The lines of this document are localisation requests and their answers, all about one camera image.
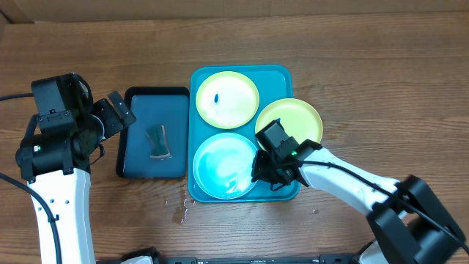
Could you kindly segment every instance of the blue tray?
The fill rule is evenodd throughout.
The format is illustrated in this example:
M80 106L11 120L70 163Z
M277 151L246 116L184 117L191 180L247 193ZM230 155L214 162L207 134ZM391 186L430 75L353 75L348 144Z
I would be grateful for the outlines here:
M200 84L212 74L231 70L248 76L259 90L260 102L256 115L247 124L234 129L215 128L206 123L196 108L196 94ZM247 194L237 199L222 200L211 197L200 189L192 172L193 157L205 139L217 133L238 133L251 140L256 147L259 144L254 136L256 120L260 112L273 101L282 98L292 98L292 77L289 71L280 65L249 65L249 66L218 66L203 67L196 70L191 77L191 101L189 106L189 159L188 159L188 189L191 196L199 202L268 202L293 199L300 190L300 184L295 181L278 191L271 191L270 184L259 181Z

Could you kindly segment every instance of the wood grain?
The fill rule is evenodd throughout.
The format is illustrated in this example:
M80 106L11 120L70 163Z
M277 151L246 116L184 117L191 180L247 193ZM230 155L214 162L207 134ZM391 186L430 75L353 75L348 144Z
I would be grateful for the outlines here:
M422 177L468 234L468 26L465 12L7 25L0 87L28 92L33 80L77 72L102 98L131 86L189 87L207 65L282 64L295 97L321 114L326 147L377 175ZM19 179L15 151L37 110L23 98L0 111L0 167ZM289 202L189 203L176 224L182 197L191 200L187 180L117 177L117 143L105 142L92 167L99 258L145 246L166 256L311 256L356 252L373 238L359 213L306 188ZM38 263L31 200L6 183L0 193L0 262Z

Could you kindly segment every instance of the wooden tabletop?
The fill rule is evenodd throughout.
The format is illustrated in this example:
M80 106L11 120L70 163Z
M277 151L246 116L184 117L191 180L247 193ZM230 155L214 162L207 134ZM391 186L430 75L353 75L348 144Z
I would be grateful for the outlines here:
M0 95L76 72L95 98L132 86L186 86L208 65L281 64L324 122L322 143L377 175L422 177L469 235L469 13L7 25ZM33 99L0 103L0 168L20 179L15 151ZM365 218L312 188L288 202L202 204L187 180L125 180L119 137L92 167L97 258L156 246L165 256L314 256L356 252ZM0 262L39 263L31 198L0 183ZM187 219L181 224L187 208ZM453 263L467 263L461 251Z

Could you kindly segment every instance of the plate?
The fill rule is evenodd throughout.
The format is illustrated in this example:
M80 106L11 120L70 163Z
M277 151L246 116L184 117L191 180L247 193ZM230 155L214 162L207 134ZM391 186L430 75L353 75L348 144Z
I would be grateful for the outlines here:
M316 109L309 103L294 98L285 98L269 104L257 117L255 132L259 132L272 120L278 119L287 135L293 136L298 144L305 139L321 142L322 120Z
M256 183L251 170L256 146L236 133L220 133L205 140L193 159L193 174L200 188L218 199L247 194Z
M216 128L238 128L251 120L259 108L259 91L247 76L223 71L205 79L196 95L202 119Z

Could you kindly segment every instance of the yellow plate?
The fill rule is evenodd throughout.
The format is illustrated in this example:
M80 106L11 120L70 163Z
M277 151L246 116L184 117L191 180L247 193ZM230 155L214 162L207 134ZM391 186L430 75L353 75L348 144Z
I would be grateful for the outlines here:
M232 71L213 74L200 85L196 107L216 128L237 128L251 120L259 107L259 91L247 76Z
M302 100L286 98L277 100L262 110L256 121L256 133L272 120L280 119L288 136L293 136L298 144L305 139L320 142L322 121L313 106Z

